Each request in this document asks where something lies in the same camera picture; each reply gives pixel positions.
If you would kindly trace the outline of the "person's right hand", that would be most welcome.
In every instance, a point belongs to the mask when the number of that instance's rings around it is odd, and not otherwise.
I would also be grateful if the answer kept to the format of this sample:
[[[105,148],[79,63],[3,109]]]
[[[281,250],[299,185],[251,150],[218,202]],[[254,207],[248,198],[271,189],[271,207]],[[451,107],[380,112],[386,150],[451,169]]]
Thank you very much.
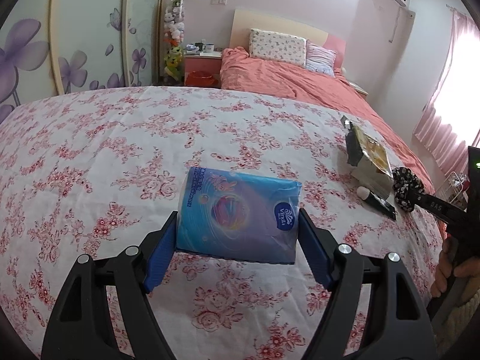
[[[439,254],[439,263],[435,269],[430,294],[432,297],[440,297],[446,291],[448,278],[452,275],[456,278],[467,278],[467,285],[460,298],[460,303],[464,304],[479,291],[480,261],[478,258],[470,258],[457,267],[453,267],[449,258],[452,247],[453,242],[449,236],[442,243],[442,251]]]

